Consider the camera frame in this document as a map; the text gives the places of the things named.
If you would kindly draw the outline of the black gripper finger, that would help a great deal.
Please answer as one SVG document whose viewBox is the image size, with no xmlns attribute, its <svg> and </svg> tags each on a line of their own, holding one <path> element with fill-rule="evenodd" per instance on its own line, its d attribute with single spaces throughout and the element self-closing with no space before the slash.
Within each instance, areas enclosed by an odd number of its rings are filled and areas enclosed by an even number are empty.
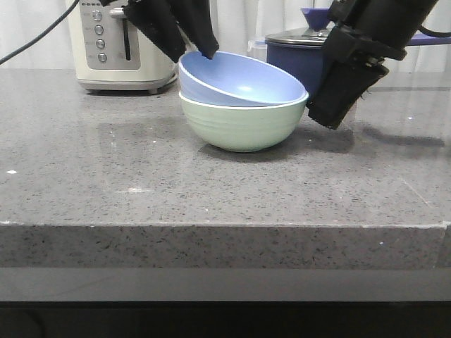
<svg viewBox="0 0 451 338">
<path fill-rule="evenodd" d="M 212 59 L 219 44 L 214 36 L 209 11 L 209 1 L 167 1 L 169 42 L 167 55 L 179 59 L 186 52 L 182 33 L 207 59 Z"/>
<path fill-rule="evenodd" d="M 186 46 L 167 1 L 128 1 L 126 18 L 172 62 L 177 63 Z"/>
<path fill-rule="evenodd" d="M 318 124 L 336 130 L 357 99 L 388 72 L 384 65 L 357 59 L 333 62 L 307 104 L 308 116 Z"/>
</svg>

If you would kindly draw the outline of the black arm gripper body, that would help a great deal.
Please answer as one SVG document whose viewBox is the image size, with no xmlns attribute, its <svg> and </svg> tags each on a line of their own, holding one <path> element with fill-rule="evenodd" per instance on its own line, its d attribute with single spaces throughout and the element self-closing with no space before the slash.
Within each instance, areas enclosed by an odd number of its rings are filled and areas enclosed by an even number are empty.
<svg viewBox="0 0 451 338">
<path fill-rule="evenodd" d="M 328 18 L 334 27 L 322 47 L 325 72 L 354 54 L 372 65 L 407 54 L 406 1 L 333 1 Z"/>
</svg>

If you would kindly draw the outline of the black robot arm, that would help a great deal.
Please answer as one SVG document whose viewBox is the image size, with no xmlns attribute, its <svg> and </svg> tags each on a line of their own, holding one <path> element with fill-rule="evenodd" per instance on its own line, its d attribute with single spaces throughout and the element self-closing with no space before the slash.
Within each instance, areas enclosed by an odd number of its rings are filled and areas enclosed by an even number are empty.
<svg viewBox="0 0 451 338">
<path fill-rule="evenodd" d="M 401 61 L 405 47 L 435 1 L 333 1 L 334 22 L 321 50 L 325 65 L 319 88 L 307 103 L 309 117 L 336 129 L 355 101 L 388 74 L 386 58 Z M 212 59 L 219 44 L 208 1 L 129 1 L 125 17 L 173 62 L 192 42 Z"/>
</svg>

